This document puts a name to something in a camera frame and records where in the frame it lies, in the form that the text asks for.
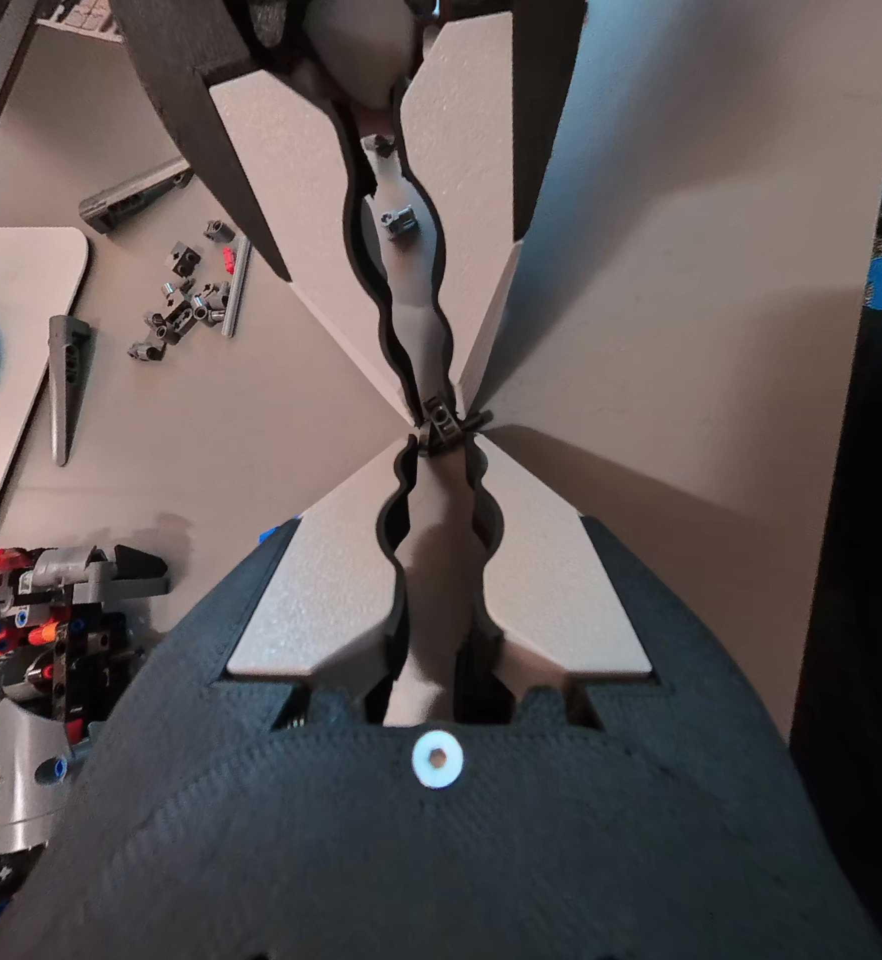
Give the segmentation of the grey pointed lego panel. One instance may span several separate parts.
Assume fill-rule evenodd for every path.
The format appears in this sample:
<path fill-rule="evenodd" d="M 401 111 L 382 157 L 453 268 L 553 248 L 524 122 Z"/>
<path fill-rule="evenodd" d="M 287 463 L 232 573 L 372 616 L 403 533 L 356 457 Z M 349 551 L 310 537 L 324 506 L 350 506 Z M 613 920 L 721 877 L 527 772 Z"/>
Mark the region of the grey pointed lego panel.
<path fill-rule="evenodd" d="M 48 388 L 50 445 L 57 467 L 67 465 L 91 372 L 98 331 L 70 315 L 49 319 Z"/>

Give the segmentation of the printed paper sheet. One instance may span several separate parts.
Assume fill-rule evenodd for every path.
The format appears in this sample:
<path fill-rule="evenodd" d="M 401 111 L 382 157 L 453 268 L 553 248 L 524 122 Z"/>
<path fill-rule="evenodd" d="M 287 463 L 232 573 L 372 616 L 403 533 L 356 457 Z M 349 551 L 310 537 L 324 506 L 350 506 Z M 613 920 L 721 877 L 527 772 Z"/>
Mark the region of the printed paper sheet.
<path fill-rule="evenodd" d="M 109 1 L 41 1 L 35 24 L 79 37 L 123 44 Z"/>

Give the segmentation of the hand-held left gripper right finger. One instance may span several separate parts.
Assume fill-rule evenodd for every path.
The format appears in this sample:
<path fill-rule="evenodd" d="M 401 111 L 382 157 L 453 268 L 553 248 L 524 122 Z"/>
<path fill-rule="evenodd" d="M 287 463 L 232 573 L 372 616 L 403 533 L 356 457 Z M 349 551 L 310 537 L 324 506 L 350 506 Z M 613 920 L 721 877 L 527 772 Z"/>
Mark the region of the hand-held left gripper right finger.
<path fill-rule="evenodd" d="M 485 555 L 463 644 L 464 723 L 506 724 L 532 690 L 568 707 L 586 685 L 648 681 L 587 517 L 494 440 L 471 434 L 464 450 Z"/>

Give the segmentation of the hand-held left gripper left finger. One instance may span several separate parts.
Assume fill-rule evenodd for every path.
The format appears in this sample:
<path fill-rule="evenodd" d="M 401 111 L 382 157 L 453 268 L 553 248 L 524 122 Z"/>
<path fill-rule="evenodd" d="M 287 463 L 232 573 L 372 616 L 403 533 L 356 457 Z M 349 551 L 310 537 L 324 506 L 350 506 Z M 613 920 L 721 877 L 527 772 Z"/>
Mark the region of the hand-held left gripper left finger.
<path fill-rule="evenodd" d="M 418 440 L 384 451 L 296 520 L 227 662 L 232 678 L 344 693 L 383 724 L 410 646 L 406 574 Z"/>

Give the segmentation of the long grey lego axle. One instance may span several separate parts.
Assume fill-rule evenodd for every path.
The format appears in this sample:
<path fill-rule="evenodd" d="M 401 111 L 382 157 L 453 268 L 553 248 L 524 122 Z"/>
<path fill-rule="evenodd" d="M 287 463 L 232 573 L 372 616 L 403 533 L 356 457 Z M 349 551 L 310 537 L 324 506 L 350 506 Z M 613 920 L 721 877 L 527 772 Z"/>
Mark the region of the long grey lego axle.
<path fill-rule="evenodd" d="M 253 246 L 250 238 L 240 234 L 237 237 L 233 252 L 233 273 L 231 274 L 228 301 L 221 324 L 221 333 L 227 339 L 233 338 L 237 332 L 252 253 Z"/>

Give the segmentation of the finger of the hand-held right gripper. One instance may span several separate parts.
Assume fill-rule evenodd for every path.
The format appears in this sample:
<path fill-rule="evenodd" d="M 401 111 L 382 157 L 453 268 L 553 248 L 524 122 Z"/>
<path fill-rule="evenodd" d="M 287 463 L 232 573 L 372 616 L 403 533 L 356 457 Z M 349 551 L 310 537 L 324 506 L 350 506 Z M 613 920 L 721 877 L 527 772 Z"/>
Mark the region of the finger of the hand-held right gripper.
<path fill-rule="evenodd" d="M 443 244 L 437 303 L 457 409 L 481 387 L 520 258 L 514 238 L 513 16 L 450 21 L 399 105 L 410 173 Z"/>
<path fill-rule="evenodd" d="M 293 292 L 411 426 L 423 414 L 392 294 L 367 247 L 377 188 L 346 102 L 313 102 L 266 70 L 209 90 Z"/>

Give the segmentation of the black clothing blue print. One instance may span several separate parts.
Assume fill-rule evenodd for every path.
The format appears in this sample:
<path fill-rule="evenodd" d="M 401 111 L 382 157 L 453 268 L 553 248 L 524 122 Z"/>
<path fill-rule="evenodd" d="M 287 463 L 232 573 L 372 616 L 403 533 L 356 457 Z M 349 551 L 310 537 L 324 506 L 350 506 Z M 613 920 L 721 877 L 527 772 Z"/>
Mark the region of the black clothing blue print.
<path fill-rule="evenodd" d="M 882 937 L 882 256 L 868 270 L 790 753 Z"/>

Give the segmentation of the grey curved lego panel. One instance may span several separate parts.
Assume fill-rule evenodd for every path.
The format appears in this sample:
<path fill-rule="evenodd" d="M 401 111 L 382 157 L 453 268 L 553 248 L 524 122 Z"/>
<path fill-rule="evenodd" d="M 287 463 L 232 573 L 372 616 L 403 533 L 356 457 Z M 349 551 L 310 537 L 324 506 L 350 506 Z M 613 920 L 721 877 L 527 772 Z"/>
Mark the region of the grey curved lego panel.
<path fill-rule="evenodd" d="M 98 234 L 111 234 L 172 189 L 187 186 L 194 174 L 182 157 L 171 159 L 83 198 L 78 204 L 78 215 Z"/>

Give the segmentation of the pile of dark lego connectors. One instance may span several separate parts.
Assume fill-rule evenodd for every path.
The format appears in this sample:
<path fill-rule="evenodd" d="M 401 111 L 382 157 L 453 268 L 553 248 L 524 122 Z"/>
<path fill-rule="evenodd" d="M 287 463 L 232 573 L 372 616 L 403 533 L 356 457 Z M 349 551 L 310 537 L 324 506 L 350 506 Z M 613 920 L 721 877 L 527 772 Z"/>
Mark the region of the pile of dark lego connectors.
<path fill-rule="evenodd" d="M 177 346 L 196 327 L 220 328 L 226 319 L 231 297 L 230 278 L 196 283 L 201 253 L 193 246 L 177 242 L 167 264 L 174 280 L 162 287 L 163 304 L 143 316 L 146 335 L 133 342 L 127 354 L 135 361 L 159 362 L 170 347 Z"/>

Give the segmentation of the dark grey lego pin connector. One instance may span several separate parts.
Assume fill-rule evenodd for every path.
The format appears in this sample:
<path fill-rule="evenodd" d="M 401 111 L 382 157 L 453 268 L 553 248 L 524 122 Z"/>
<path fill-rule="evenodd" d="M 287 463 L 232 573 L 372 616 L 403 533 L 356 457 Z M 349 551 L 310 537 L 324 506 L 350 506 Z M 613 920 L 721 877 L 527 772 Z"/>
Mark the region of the dark grey lego pin connector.
<path fill-rule="evenodd" d="M 466 433 L 477 432 L 492 421 L 493 413 L 490 410 L 473 412 L 462 421 L 451 419 L 453 426 L 426 421 L 419 433 L 419 456 L 431 458 L 455 450 L 463 443 Z"/>

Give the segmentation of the lego technic car model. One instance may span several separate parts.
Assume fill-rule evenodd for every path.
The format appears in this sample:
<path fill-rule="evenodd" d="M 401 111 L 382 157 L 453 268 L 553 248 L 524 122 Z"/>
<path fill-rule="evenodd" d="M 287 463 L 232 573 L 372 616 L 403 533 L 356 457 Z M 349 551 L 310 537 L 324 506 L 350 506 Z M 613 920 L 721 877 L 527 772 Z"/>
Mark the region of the lego technic car model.
<path fill-rule="evenodd" d="M 144 654 L 121 606 L 170 585 L 162 558 L 124 544 L 0 548 L 0 915 Z"/>

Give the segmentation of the silver monitor stand base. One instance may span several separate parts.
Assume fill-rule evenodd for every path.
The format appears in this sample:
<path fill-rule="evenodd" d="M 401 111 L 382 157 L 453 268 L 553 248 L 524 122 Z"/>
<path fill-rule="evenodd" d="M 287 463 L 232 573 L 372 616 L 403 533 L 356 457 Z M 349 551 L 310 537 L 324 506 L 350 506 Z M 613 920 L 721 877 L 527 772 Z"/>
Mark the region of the silver monitor stand base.
<path fill-rule="evenodd" d="M 72 312 L 89 256 L 75 227 L 0 227 L 0 496 L 48 371 L 50 318 Z"/>

